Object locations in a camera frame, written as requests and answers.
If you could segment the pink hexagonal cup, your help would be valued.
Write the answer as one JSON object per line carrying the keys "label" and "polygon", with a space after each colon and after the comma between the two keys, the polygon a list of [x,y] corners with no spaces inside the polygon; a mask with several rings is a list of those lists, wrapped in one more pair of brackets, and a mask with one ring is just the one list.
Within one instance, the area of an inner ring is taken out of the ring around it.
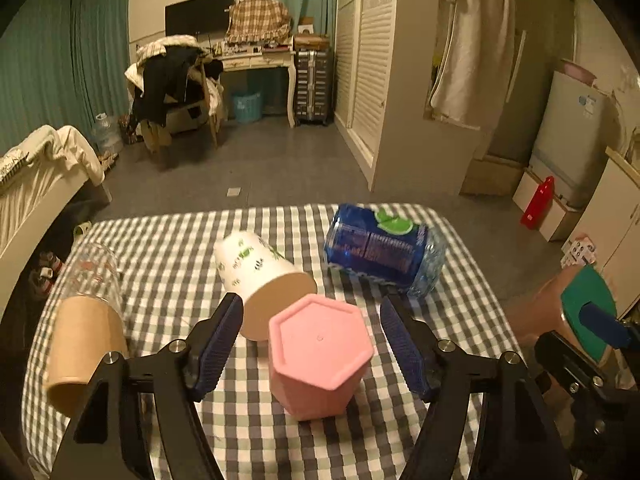
{"label": "pink hexagonal cup", "polygon": [[353,304],[308,294],[269,321],[269,385],[300,422],[341,415],[374,353]]}

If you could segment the brown paper cup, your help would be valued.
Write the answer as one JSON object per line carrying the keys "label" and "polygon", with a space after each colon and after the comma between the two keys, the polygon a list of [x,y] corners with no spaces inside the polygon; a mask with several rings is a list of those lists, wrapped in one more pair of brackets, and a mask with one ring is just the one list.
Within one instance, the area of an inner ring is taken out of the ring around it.
{"label": "brown paper cup", "polygon": [[73,417],[90,379],[110,351],[128,348],[120,314],[91,296],[65,298],[56,309],[43,390],[58,413]]}

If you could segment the white floral paper cup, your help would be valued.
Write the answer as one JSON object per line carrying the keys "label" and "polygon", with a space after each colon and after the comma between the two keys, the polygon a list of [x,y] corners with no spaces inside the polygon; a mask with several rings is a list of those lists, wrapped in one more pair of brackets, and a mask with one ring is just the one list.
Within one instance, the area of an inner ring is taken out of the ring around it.
{"label": "white floral paper cup", "polygon": [[235,231],[218,240],[214,256],[224,290],[243,301],[240,333],[250,341],[267,340],[270,318],[318,290],[310,274],[254,232]]}

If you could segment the clear glass cup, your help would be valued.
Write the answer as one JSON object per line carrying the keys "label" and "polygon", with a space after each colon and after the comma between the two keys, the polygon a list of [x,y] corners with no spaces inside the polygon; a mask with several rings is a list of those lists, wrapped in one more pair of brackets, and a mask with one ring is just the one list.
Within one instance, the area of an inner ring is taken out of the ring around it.
{"label": "clear glass cup", "polygon": [[102,300],[122,316],[122,274],[110,248],[82,243],[64,271],[61,298],[90,297]]}

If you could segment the checkered tablecloth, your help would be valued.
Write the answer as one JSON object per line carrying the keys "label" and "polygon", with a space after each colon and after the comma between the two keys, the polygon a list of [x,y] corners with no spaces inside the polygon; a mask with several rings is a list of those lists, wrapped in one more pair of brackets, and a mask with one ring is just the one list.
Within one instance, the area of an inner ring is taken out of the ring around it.
{"label": "checkered tablecloth", "polygon": [[[392,216],[436,226],[446,261],[432,292],[409,297],[413,316],[439,338],[476,356],[520,352],[502,307],[462,238],[446,217],[413,204],[369,204]],[[269,388],[268,344],[239,336],[217,388],[196,404],[226,479],[396,479],[418,436],[426,405],[408,390],[378,317],[387,288],[326,266],[323,245],[337,205],[164,214],[95,223],[66,259],[86,243],[116,256],[122,277],[124,333],[132,356],[155,353],[208,318],[224,296],[214,246],[233,231],[254,231],[311,274],[318,293],[357,306],[374,355],[347,411],[296,422]],[[43,384],[56,308],[68,273],[58,277],[32,342],[22,395],[26,451],[48,473],[68,418],[50,407]]]}

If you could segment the white red sneaker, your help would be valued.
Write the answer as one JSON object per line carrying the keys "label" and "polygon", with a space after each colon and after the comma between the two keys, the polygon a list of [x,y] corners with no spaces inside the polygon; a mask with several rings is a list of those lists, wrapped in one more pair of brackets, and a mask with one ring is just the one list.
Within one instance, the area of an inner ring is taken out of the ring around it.
{"label": "white red sneaker", "polygon": [[46,299],[53,286],[55,274],[51,268],[40,266],[31,270],[28,277],[28,284],[32,296],[37,300]]}

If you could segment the red bottle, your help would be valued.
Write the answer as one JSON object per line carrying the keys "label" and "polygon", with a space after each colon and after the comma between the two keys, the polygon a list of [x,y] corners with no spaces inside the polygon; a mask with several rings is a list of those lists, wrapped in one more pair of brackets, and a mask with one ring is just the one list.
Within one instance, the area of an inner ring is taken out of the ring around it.
{"label": "red bottle", "polygon": [[536,230],[541,224],[542,218],[546,214],[554,196],[555,180],[553,176],[546,177],[537,186],[532,199],[529,201],[520,223],[527,229]]}

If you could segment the blue plastic water bottle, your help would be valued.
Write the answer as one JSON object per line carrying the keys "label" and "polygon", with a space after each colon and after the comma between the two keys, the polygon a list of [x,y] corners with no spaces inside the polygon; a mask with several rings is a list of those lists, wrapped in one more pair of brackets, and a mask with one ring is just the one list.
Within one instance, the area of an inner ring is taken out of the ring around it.
{"label": "blue plastic water bottle", "polygon": [[329,266],[413,296],[433,290],[447,248],[437,226],[353,204],[338,206],[324,242]]}

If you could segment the bed with beige bedding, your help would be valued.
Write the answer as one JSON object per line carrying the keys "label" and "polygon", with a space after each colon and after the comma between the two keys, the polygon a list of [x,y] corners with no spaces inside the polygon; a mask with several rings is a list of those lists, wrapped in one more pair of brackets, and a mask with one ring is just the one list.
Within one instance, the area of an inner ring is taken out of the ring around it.
{"label": "bed with beige bedding", "polygon": [[99,157],[73,126],[44,125],[1,157],[1,307],[53,221],[86,183],[104,189]]}

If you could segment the large water jug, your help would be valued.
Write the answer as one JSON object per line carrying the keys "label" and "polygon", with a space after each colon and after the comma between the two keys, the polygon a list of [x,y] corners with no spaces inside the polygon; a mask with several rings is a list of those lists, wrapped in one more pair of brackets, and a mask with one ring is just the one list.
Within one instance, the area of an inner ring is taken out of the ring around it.
{"label": "large water jug", "polygon": [[119,123],[114,116],[108,116],[106,113],[97,114],[92,135],[100,155],[115,155],[124,147]]}

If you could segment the blue laundry basket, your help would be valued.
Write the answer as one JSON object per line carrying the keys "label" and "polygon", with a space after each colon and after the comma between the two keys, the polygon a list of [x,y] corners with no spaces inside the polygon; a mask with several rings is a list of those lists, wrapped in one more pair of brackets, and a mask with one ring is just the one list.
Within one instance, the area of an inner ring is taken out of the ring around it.
{"label": "blue laundry basket", "polygon": [[262,119],[262,92],[236,92],[232,94],[235,120],[239,124],[251,124]]}

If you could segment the wooden chair with clothes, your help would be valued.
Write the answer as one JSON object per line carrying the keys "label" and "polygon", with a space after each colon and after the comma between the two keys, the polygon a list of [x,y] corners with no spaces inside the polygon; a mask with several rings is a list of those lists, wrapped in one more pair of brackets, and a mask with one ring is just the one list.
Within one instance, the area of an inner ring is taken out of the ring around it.
{"label": "wooden chair with clothes", "polygon": [[206,125],[213,141],[224,121],[224,63],[190,35],[160,38],[137,48],[125,72],[131,96],[128,130],[157,153],[175,133]]}

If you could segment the white small fridge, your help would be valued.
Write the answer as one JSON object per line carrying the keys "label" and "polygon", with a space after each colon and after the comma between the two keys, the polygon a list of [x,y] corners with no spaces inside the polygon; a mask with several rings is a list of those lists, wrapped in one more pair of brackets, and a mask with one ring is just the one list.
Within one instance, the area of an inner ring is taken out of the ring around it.
{"label": "white small fridge", "polygon": [[616,106],[607,94],[556,72],[529,159],[539,179],[554,179],[554,194],[584,208],[606,164],[605,149],[620,140]]}

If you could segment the white desk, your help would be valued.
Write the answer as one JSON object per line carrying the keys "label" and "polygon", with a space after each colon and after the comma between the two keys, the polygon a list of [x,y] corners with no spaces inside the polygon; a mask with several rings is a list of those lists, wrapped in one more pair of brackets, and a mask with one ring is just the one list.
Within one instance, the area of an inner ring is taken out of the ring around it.
{"label": "white desk", "polygon": [[242,72],[243,70],[269,70],[285,68],[288,71],[288,102],[286,116],[291,128],[297,126],[294,101],[296,90],[295,52],[289,48],[267,49],[260,52],[244,52],[225,54],[219,57],[224,64],[225,72]]}

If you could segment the silver black suitcase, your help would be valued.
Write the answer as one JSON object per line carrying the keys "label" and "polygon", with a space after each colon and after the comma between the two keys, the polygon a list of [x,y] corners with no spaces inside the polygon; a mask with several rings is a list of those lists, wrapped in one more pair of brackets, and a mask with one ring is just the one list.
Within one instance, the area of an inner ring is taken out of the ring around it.
{"label": "silver black suitcase", "polygon": [[299,50],[295,67],[294,118],[327,125],[332,114],[332,50]]}

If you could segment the teal window curtain left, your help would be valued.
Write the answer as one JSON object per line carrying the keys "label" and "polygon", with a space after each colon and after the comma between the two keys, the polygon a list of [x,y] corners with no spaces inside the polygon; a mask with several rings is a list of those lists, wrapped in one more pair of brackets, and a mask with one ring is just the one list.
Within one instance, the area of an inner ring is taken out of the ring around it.
{"label": "teal window curtain left", "polygon": [[129,110],[129,0],[27,0],[1,36],[1,151],[35,129]]}

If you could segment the black television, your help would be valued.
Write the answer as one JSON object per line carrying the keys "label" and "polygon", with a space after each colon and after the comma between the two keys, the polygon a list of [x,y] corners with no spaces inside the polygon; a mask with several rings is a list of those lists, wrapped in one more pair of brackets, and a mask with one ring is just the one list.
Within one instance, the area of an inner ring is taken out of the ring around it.
{"label": "black television", "polygon": [[227,31],[235,0],[186,0],[166,6],[165,34],[205,35]]}

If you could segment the plaid cloth cover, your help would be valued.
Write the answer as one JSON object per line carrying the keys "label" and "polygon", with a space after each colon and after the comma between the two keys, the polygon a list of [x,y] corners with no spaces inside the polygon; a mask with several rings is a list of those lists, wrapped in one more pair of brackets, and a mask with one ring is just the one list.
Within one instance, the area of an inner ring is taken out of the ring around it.
{"label": "plaid cloth cover", "polygon": [[292,16],[279,0],[241,0],[229,10],[230,44],[284,44]]}

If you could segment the hanging white towel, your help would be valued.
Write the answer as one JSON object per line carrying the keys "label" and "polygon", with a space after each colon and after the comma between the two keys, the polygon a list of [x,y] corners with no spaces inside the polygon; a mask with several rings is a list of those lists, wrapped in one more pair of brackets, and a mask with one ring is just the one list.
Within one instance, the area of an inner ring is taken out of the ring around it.
{"label": "hanging white towel", "polygon": [[445,0],[447,39],[430,104],[440,118],[492,131],[514,60],[515,0]]}

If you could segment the pink basin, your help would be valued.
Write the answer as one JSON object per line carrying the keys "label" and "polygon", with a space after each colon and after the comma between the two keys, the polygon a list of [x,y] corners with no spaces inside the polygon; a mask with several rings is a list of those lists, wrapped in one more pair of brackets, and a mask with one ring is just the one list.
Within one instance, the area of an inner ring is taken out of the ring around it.
{"label": "pink basin", "polygon": [[592,86],[597,79],[597,76],[594,73],[591,73],[590,70],[587,70],[585,67],[567,60],[566,58],[560,59],[559,71],[566,76],[579,80],[587,86]]}

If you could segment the white louvered wardrobe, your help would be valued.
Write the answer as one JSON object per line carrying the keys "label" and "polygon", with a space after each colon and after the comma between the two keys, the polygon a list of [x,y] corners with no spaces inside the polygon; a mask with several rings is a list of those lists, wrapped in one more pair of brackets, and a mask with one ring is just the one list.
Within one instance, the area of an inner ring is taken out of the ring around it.
{"label": "white louvered wardrobe", "polygon": [[439,0],[337,0],[335,122],[371,192],[460,193],[480,133],[428,114]]}

